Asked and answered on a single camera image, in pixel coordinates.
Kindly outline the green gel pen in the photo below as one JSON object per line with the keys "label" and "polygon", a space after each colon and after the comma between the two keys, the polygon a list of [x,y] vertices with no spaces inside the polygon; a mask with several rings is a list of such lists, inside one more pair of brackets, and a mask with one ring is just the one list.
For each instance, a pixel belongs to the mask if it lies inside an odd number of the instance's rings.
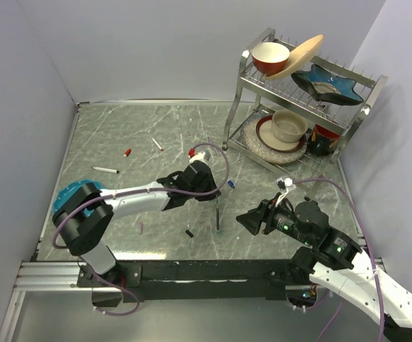
{"label": "green gel pen", "polygon": [[215,213],[216,213],[216,233],[219,234],[220,230],[220,197],[215,198]]}

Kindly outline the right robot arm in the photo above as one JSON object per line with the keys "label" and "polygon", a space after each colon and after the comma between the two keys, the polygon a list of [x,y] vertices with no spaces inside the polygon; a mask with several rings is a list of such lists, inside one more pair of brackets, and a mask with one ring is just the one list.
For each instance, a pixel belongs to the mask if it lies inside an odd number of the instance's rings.
{"label": "right robot arm", "polygon": [[298,284],[321,285],[383,326],[390,341],[412,341],[412,293],[404,289],[347,234],[332,227],[314,201],[293,207],[264,199],[236,220],[253,235],[279,231],[302,243],[291,259]]}

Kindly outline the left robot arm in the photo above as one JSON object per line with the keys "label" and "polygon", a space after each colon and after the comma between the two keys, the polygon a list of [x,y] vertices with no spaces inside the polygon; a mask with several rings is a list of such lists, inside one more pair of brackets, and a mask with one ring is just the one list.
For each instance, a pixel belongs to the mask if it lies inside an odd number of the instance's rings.
{"label": "left robot arm", "polygon": [[80,187],[55,210],[52,222],[59,227],[80,205],[97,198],[66,221],[60,231],[70,254],[82,258],[103,286],[118,280],[120,269],[102,237],[111,222],[144,212],[162,212],[183,206],[188,200],[215,200],[220,191],[210,167],[200,160],[145,186],[121,190],[102,188],[97,182],[81,181]]}

